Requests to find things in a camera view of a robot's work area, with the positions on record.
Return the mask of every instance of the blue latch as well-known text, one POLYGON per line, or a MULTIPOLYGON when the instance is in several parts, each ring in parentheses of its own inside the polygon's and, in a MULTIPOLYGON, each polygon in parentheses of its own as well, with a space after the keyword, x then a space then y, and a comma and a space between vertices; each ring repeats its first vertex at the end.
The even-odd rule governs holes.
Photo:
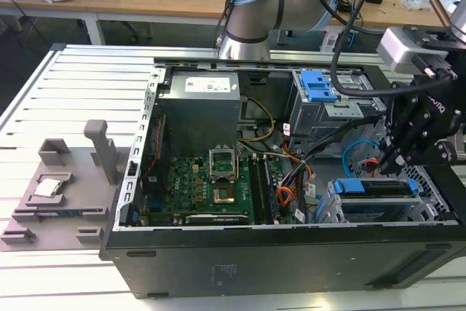
POLYGON ((309 102, 335 102, 338 98, 331 92, 330 83, 322 71, 301 71, 301 83, 309 102))
POLYGON ((408 186, 409 189, 413 192, 413 194, 419 194, 421 192, 421 189, 419 188, 417 181, 413 178, 410 178, 408 180, 408 186))
POLYGON ((341 178, 337 180, 344 189, 344 193, 365 193, 364 185, 361 180, 356 178, 341 178))

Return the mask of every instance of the wooden desk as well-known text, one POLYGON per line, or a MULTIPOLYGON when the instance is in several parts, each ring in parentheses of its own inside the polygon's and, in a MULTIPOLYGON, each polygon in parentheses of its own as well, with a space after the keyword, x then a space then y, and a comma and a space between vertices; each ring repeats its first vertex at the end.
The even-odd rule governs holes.
MULTIPOLYGON (((91 42, 104 44, 99 20, 126 20, 146 23, 189 23, 214 25, 225 0, 71 0, 48 4, 41 0, 15 0, 33 17, 64 17, 84 20, 91 42)), ((20 15, 11 0, 0 0, 0 14, 20 15)), ((408 11, 400 0, 365 4, 364 23, 370 27, 403 25, 440 25, 433 10, 408 11)), ((330 25, 339 25, 332 19, 330 25)))
POLYGON ((91 0, 87 11, 219 18, 225 0, 91 0))
MULTIPOLYGON (((441 25, 433 9, 407 10, 401 6, 401 0, 384 0, 381 4, 364 4, 361 9, 364 25, 370 27, 387 27, 389 25, 441 25)), ((330 24, 337 24, 332 19, 330 24)))

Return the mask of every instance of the chip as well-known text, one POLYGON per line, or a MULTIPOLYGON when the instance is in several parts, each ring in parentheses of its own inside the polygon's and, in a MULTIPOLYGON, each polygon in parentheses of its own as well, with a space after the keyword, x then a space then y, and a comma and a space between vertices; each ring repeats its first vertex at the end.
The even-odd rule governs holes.
POLYGON ((214 204, 233 204, 235 202, 234 184, 214 184, 213 202, 214 204))

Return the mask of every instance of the table leg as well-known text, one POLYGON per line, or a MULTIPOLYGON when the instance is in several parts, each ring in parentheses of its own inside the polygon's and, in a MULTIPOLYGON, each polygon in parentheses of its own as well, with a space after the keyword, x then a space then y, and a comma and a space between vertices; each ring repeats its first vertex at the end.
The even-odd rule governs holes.
POLYGON ((340 25, 327 25, 324 28, 325 36, 323 37, 320 52, 333 52, 336 40, 338 39, 343 27, 340 25))
POLYGON ((90 43, 92 45, 105 45, 105 39, 103 38, 102 28, 98 20, 86 19, 87 33, 90 37, 90 43))

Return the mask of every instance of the yellow cable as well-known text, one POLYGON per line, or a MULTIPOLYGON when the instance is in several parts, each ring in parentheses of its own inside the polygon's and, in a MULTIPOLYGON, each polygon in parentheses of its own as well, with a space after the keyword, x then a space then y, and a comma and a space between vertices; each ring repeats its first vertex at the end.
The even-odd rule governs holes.
POLYGON ((266 115, 270 118, 270 130, 269 132, 264 135, 264 136, 259 136, 257 138, 238 138, 237 140, 238 141, 262 141, 262 140, 265 140, 265 139, 268 139, 268 137, 273 134, 274 130, 275 130, 275 121, 274 121, 274 118, 272 117, 272 115, 270 114, 269 111, 267 111, 267 109, 264 107, 264 105, 262 103, 260 103, 259 101, 257 101, 255 98, 247 98, 248 101, 253 101, 254 103, 256 103, 259 107, 261 107, 262 111, 264 111, 266 113, 266 115))

